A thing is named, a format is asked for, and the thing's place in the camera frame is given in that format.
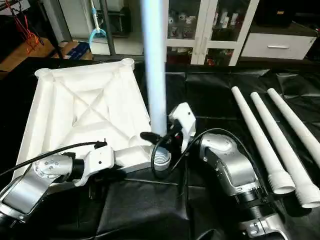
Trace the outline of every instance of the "white cylinder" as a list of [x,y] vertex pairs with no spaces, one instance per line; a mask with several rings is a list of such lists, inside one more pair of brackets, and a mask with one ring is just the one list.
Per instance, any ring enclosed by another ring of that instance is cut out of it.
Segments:
[[275,151],[271,147],[239,88],[234,86],[231,90],[268,172],[268,181],[273,192],[275,194],[287,194],[294,191],[295,184],[291,176],[282,167]]
[[280,154],[282,161],[295,184],[295,194],[303,208],[316,208],[320,206],[320,190],[313,184],[307,171],[300,162],[296,153],[290,146],[285,135],[278,127],[276,121],[258,95],[251,93],[251,98],[258,110],[272,141]]
[[152,132],[167,133],[162,0],[141,0],[146,82]]
[[276,90],[270,88],[267,92],[320,168],[320,143],[318,140],[280,97]]

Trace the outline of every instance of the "table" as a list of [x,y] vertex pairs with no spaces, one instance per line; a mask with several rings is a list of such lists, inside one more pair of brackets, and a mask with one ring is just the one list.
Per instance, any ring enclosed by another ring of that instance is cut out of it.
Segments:
[[[35,70],[93,63],[97,62],[30,57],[0,82],[2,91],[6,91],[0,96],[1,136],[5,140],[2,170],[16,162],[37,84],[33,75]],[[136,64],[134,71],[147,103],[144,65]],[[319,71],[310,66],[296,66],[294,69],[284,66],[273,69],[166,66],[168,113],[177,104],[188,102],[196,116],[197,133],[209,128],[233,132],[249,149],[266,180],[262,160],[233,98],[233,86],[240,88],[262,123],[249,96],[253,91],[260,94],[319,187],[320,169],[266,94],[271,87],[284,94],[287,103],[320,140]],[[48,196],[30,222],[19,226],[13,234],[17,238],[34,239],[37,236],[55,240],[232,239],[227,238],[231,231],[226,228],[232,212],[220,200],[223,192],[212,181],[210,171],[193,156],[188,159],[186,173],[182,165],[165,181],[155,180],[150,169],[128,175],[109,170],[98,174],[83,187]],[[10,176],[1,178],[0,187],[3,188],[10,179]],[[301,208],[294,193],[278,199],[276,206],[285,219],[292,240],[320,239],[320,208]]]

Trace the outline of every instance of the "cabinet door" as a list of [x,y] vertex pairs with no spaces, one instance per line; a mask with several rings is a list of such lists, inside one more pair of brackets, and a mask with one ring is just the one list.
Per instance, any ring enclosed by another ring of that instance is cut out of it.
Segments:
[[210,0],[198,64],[237,63],[258,3],[259,0]]
[[166,60],[197,64],[210,0],[164,0]]

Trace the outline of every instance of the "cabinet handle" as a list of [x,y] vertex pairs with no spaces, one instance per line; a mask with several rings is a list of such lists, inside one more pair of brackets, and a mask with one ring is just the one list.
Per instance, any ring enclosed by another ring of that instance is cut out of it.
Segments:
[[268,45],[268,49],[288,49],[288,46],[275,46],[275,45]]
[[202,46],[202,54],[205,55],[206,54],[206,50],[207,50],[207,41],[208,41],[208,38],[207,37],[204,37],[203,38],[203,46]]
[[197,36],[197,37],[194,38],[194,54],[195,55],[198,55],[198,53],[199,53],[198,52],[198,48],[199,48],[198,47],[198,41],[199,41],[199,37]]

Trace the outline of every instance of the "drawer handle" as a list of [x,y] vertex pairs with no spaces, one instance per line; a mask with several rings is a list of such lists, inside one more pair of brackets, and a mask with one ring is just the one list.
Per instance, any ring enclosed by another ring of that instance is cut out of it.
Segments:
[[268,49],[288,49],[288,46],[275,46],[275,45],[268,45]]

